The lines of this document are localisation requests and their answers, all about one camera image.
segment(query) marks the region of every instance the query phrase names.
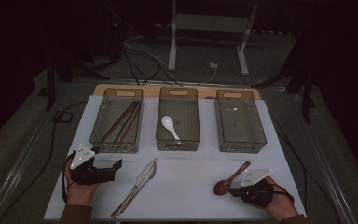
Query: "brown sleeve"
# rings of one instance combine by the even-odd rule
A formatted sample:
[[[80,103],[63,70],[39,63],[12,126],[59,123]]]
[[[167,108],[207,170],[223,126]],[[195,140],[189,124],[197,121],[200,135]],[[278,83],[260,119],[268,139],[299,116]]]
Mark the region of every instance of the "brown sleeve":
[[[297,215],[295,217],[289,217],[280,222],[281,224],[308,224],[304,215]]]
[[[90,224],[92,207],[67,204],[63,209],[60,224]]]

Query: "white plug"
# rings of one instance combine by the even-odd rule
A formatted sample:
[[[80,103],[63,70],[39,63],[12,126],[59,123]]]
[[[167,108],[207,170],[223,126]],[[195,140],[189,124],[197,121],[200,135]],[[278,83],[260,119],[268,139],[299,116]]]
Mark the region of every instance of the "white plug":
[[[217,63],[216,62],[210,62],[209,65],[211,66],[212,69],[217,68]]]

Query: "brown spoon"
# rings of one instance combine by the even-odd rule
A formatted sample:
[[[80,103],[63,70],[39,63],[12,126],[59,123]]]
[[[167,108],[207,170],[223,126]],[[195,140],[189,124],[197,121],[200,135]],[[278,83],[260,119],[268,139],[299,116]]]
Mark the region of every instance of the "brown spoon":
[[[217,182],[214,185],[214,193],[216,195],[224,195],[229,191],[229,187],[231,185],[232,180],[237,177],[237,175],[239,175],[240,173],[242,173],[244,170],[246,170],[246,168],[248,168],[251,165],[251,163],[249,161],[246,161],[243,166],[238,169],[237,172],[235,172],[235,174],[230,178],[230,179],[226,179],[226,180],[220,180],[219,182]]]

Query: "white tabletop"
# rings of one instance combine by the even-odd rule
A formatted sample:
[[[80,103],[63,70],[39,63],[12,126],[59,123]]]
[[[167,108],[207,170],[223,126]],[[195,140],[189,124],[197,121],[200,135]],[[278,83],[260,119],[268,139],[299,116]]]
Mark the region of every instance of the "white tabletop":
[[[102,96],[91,96],[68,154],[79,144],[90,146],[90,135],[98,113]],[[157,150],[156,128],[158,98],[144,98],[144,113],[141,125],[140,146],[136,154],[100,153],[94,166],[111,167],[123,159],[116,180],[103,183],[98,188],[93,202],[92,218],[112,220],[110,215],[127,197],[137,175],[154,158],[157,172],[138,193],[127,210],[117,221],[187,221],[187,220],[255,220],[271,218],[262,209],[244,203],[229,193],[217,196],[214,184],[227,179],[243,165],[252,164],[248,170],[270,168],[270,175],[295,197],[295,207],[305,214],[296,184],[283,155],[277,134],[272,125],[264,101],[256,101],[267,144],[258,154],[224,153],[218,149],[218,138],[213,100],[199,99],[200,144],[195,152]],[[243,176],[238,176],[231,187],[239,187]],[[61,196],[61,178],[51,196],[45,219],[60,218],[64,203]]]

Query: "silver knife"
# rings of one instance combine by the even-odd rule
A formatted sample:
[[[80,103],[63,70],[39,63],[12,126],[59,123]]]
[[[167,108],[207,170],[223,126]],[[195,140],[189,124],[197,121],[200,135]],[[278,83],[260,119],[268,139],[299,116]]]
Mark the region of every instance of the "silver knife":
[[[144,184],[154,177],[154,174],[156,172],[156,161],[157,158],[153,159],[151,162],[149,162],[146,167],[142,170],[142,172],[138,175],[136,178],[135,186],[133,186],[130,194],[127,196],[127,198],[124,200],[124,202],[112,213],[111,218],[116,218],[118,215],[123,213],[127,206],[130,204],[132,199],[136,196],[137,192],[144,186]],[[153,169],[153,174],[151,174],[146,180],[145,177],[150,173],[150,171]]]

